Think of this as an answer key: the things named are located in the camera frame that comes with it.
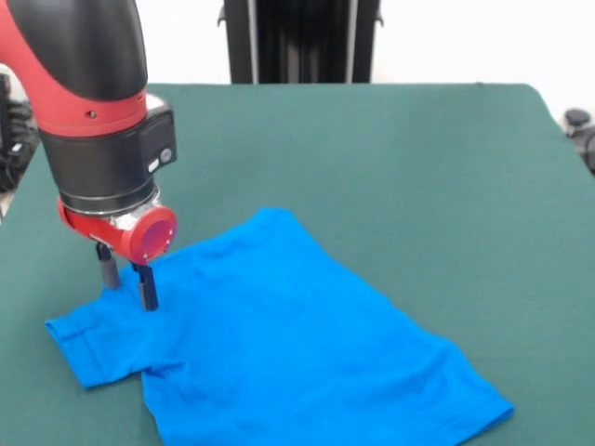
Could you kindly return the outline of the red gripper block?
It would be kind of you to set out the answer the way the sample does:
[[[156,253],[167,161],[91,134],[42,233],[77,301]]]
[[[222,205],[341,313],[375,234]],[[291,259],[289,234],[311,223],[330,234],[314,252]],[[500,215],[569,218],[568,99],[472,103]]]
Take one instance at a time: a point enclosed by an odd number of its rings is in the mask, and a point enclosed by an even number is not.
[[[175,213],[161,203],[161,195],[134,210],[115,216],[88,216],[69,210],[58,199],[61,220],[78,234],[96,241],[96,253],[104,285],[109,289],[120,286],[119,270],[112,250],[131,261],[139,275],[139,293],[143,309],[158,309],[158,298],[152,268],[148,264],[165,253],[178,230]]]

